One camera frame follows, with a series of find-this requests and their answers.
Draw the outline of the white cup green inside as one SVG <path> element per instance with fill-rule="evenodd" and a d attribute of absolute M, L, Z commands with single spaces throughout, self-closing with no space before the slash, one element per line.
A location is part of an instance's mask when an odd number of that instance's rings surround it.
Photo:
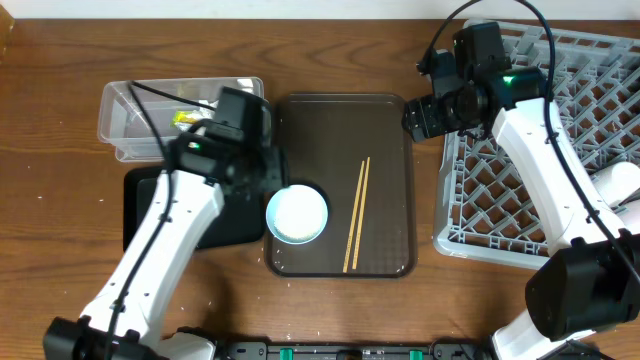
<path fill-rule="evenodd" d="M 639 189 L 639 167 L 618 162 L 594 173 L 591 180 L 604 202 L 615 208 Z"/>

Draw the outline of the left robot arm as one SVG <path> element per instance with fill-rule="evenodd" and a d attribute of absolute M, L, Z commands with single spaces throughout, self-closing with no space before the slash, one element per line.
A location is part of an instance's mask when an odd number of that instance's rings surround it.
<path fill-rule="evenodd" d="M 171 297 L 229 194 L 286 187 L 281 148 L 184 133 L 162 149 L 146 215 L 115 271 L 76 321 L 55 318 L 43 338 L 48 359 L 212 359 L 215 341 L 195 328 L 163 338 Z"/>

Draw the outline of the yellow green snack wrapper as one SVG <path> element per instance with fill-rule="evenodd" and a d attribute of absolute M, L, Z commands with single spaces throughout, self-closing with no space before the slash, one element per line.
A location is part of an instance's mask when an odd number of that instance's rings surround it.
<path fill-rule="evenodd" d="M 210 119 L 211 116 L 212 113 L 208 110 L 177 111 L 171 120 L 171 126 L 184 132 L 198 121 Z"/>

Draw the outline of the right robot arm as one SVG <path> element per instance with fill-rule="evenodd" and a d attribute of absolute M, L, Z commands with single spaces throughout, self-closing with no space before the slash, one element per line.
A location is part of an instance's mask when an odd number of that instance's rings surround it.
<path fill-rule="evenodd" d="M 639 237 L 590 180 L 564 131 L 552 73 L 508 65 L 422 65 L 433 92 L 405 107 L 416 141 L 480 126 L 515 165 L 540 217 L 549 260 L 525 310 L 491 337 L 497 359 L 540 359 L 639 316 Z"/>

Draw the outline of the light blue rice bowl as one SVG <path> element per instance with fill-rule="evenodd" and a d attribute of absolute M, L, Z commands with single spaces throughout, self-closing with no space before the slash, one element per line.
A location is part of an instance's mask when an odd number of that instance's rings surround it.
<path fill-rule="evenodd" d="M 315 240 L 325 229 L 329 209 L 325 198 L 313 187 L 291 185 L 276 192 L 266 207 L 271 234 L 289 245 Z"/>

